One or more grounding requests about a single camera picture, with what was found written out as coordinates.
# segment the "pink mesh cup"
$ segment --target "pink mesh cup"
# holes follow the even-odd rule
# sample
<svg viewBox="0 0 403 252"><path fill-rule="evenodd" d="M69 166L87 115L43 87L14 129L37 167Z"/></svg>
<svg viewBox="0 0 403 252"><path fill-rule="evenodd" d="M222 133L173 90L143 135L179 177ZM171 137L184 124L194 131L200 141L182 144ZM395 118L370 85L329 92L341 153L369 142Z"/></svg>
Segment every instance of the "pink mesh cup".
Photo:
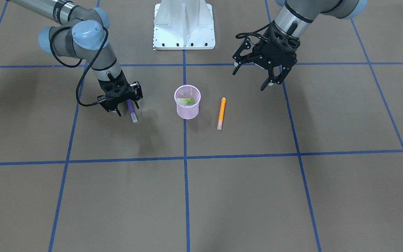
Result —
<svg viewBox="0 0 403 252"><path fill-rule="evenodd" d="M174 100L176 103L176 112L183 119L192 119L198 114L198 104L201 98L200 91L192 85L183 85L176 89ZM195 101L194 105L183 106L176 102L177 98L190 98Z"/></svg>

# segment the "white metal stand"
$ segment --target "white metal stand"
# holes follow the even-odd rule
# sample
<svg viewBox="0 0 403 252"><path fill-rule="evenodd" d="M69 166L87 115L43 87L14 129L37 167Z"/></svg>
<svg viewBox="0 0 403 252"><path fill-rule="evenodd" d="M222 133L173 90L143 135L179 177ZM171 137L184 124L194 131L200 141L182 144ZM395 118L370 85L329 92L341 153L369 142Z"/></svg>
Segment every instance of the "white metal stand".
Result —
<svg viewBox="0 0 403 252"><path fill-rule="evenodd" d="M153 49L215 47L212 6L205 0L162 0L155 5Z"/></svg>

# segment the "black band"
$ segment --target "black band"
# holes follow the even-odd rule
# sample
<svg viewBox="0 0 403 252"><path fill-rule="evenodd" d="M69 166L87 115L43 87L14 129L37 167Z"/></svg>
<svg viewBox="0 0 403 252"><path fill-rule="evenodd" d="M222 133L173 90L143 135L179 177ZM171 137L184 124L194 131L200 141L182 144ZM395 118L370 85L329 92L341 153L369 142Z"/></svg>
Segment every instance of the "black band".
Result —
<svg viewBox="0 0 403 252"><path fill-rule="evenodd" d="M104 70L107 70L107 69L110 69L111 67L113 67L116 64L116 62L117 62L117 59L115 59L115 61L112 64L110 64L108 67L104 67L104 68L100 68L100 69L96 69L96 68L92 68L92 69L94 71L104 71Z"/></svg>
<svg viewBox="0 0 403 252"><path fill-rule="evenodd" d="M69 11L69 15L68 15L68 21L71 19L71 14L74 11L75 8L80 7L80 5L76 5L74 7L72 7L72 9Z"/></svg>
<svg viewBox="0 0 403 252"><path fill-rule="evenodd" d="M66 36L64 37L64 47L66 48L66 52L71 57L77 58L76 51L74 50L74 39L72 38L71 29L69 29L69 31L66 33Z"/></svg>
<svg viewBox="0 0 403 252"><path fill-rule="evenodd" d="M328 11L322 12L322 14L324 14L324 13L328 13L328 12L331 12L331 11L335 10L337 7L339 7L339 6L340 6L340 4L341 4L342 2L343 2L343 0L340 0L340 1L339 1L339 3L337 3L337 5L336 5L336 6L334 6L334 8L332 8L332 9L330 9L330 10L328 10Z"/></svg>
<svg viewBox="0 0 403 252"><path fill-rule="evenodd" d="M67 3L67 1L58 0L56 2L56 5L54 5L54 10L52 11L52 16L54 17L54 21L59 24L62 24L60 21L60 12L61 12L61 9L63 8L63 6L65 5L65 3Z"/></svg>
<svg viewBox="0 0 403 252"><path fill-rule="evenodd" d="M302 21L304 21L304 22L306 22L306 23L309 23L309 24L313 22L313 20L306 19L305 17L299 15L299 13L297 13L294 9L292 9L292 8L287 4L287 2L285 3L285 7L288 9L288 11L290 11L290 13L293 14L293 16L296 16L298 19L301 19Z"/></svg>

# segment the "purple marker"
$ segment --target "purple marker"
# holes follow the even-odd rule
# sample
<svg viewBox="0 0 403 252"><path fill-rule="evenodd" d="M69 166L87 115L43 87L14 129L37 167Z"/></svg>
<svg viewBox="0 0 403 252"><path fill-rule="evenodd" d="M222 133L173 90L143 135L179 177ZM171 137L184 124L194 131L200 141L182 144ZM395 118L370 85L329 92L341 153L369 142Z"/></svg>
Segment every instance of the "purple marker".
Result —
<svg viewBox="0 0 403 252"><path fill-rule="evenodd" d="M128 110L130 111L130 116L132 117L133 123L137 123L138 119L136 118L135 109L133 108L133 103L131 99L127 100Z"/></svg>

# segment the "black cable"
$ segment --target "black cable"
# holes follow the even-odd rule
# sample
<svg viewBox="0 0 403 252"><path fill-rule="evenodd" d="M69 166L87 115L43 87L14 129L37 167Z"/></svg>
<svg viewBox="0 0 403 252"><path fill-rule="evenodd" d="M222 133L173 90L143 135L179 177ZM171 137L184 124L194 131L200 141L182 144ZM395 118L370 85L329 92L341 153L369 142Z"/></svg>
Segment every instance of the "black cable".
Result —
<svg viewBox="0 0 403 252"><path fill-rule="evenodd" d="M262 28L259 29L259 30L255 30L255 31L253 31L253 32L242 32L242 33L239 33L239 34L237 34L237 35L235 36L235 38L237 38L237 39L244 39L244 38L246 38L246 37L248 37L248 36L253 36L253 37L258 38L259 40L263 40L263 41L265 41L265 42L268 42L268 38L262 36L262 35L259 34L258 32L260 32L261 30L264 30L265 28L269 27L270 24L271 24L271 23L268 23L266 26L262 27Z"/></svg>
<svg viewBox="0 0 403 252"><path fill-rule="evenodd" d="M52 44L54 43L54 39L56 38L57 34L59 34L59 33L60 33L61 31L63 31L63 30L68 30L68 29L71 29L71 28L72 28L72 27L62 27L62 28L56 30L56 32L54 32L54 34L52 34L51 39L49 40L49 47L51 48L51 53L52 53L52 55L54 56L54 58L55 58L58 62L60 62L60 64L64 65L65 67L73 68L73 67L78 67L78 66L80 65L80 63L82 62L82 59L80 59L79 62L78 62L77 64L74 64L74 65L65 64L63 61L61 61L61 60L57 57L57 54L56 54L56 52L54 51L54 47L53 47L53 45L52 45Z"/></svg>
<svg viewBox="0 0 403 252"><path fill-rule="evenodd" d="M85 78L86 73L88 72L88 70L90 70L91 66L92 66L93 63L96 61L97 57L99 56L99 53L102 51L102 48L104 48L105 42L106 42L107 39L108 39L108 30L107 30L105 27L103 27L103 29L105 30L105 38L104 38L104 41L103 41L102 44L100 45L99 49L97 50L97 52L96 52L96 54L94 55L94 57L93 57L93 59L91 60L91 62L90 62L90 63L88 64L88 66L86 67L86 69L85 69L85 71L83 72L82 77L80 78L79 83L77 84L77 87L76 87L76 99L77 99L77 102L78 102L81 106L83 106L83 107L91 107L91 106L94 106L94 105L99 104L99 101L93 102L93 103L90 103L90 104L83 104L82 102L80 102L80 98L79 98L79 89L80 89L80 85L82 84L83 78Z"/></svg>

